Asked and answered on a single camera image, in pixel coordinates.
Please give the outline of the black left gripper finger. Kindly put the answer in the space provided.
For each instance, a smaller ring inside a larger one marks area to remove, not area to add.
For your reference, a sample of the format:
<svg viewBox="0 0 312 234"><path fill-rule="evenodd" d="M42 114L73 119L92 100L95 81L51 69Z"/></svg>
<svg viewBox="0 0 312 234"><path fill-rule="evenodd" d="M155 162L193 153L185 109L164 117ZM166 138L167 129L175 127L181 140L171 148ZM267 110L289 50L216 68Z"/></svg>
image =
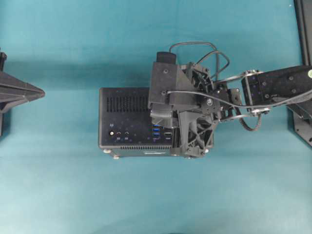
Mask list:
<svg viewBox="0 0 312 234"><path fill-rule="evenodd" d="M0 136L3 134L4 114L15 106L43 98L45 92L3 71L7 55L0 53Z"/></svg>

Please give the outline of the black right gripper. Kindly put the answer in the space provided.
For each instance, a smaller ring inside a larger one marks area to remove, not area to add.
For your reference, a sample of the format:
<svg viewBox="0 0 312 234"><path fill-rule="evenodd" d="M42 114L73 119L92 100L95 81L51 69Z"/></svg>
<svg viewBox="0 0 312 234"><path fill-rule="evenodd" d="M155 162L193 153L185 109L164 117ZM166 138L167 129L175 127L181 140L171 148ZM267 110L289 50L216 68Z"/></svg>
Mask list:
<svg viewBox="0 0 312 234"><path fill-rule="evenodd" d="M225 81L211 77L210 69L189 62L179 66L190 80L190 95L198 98L202 113L174 111L171 105L153 104L152 124L174 129L172 156L204 156L214 145L215 119L230 121L239 118L240 89L230 89Z"/></svg>

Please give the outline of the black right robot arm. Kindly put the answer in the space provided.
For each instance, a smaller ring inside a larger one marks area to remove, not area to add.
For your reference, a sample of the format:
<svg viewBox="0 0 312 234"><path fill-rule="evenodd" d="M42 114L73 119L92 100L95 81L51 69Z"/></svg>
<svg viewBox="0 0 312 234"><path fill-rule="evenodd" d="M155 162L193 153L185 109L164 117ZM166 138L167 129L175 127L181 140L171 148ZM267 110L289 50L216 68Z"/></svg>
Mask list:
<svg viewBox="0 0 312 234"><path fill-rule="evenodd" d="M234 78L214 80L209 69L188 63L155 62L148 108L152 123L172 129L173 156L203 157L214 145L219 123L246 116L261 119L273 107L299 104L312 98L312 69L296 66L269 72L246 71L237 76L239 89L228 88Z"/></svg>

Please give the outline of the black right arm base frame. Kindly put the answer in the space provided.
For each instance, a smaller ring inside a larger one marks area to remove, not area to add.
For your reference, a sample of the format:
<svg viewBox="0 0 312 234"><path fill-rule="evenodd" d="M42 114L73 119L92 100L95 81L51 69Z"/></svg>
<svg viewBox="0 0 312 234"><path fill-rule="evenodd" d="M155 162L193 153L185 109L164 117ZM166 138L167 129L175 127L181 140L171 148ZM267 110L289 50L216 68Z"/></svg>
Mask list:
<svg viewBox="0 0 312 234"><path fill-rule="evenodd" d="M312 2L310 0L294 1L300 48L302 71L299 84L307 89L312 88ZM288 106L293 115L293 128L309 146L312 145L312 95L309 99Z"/></svg>

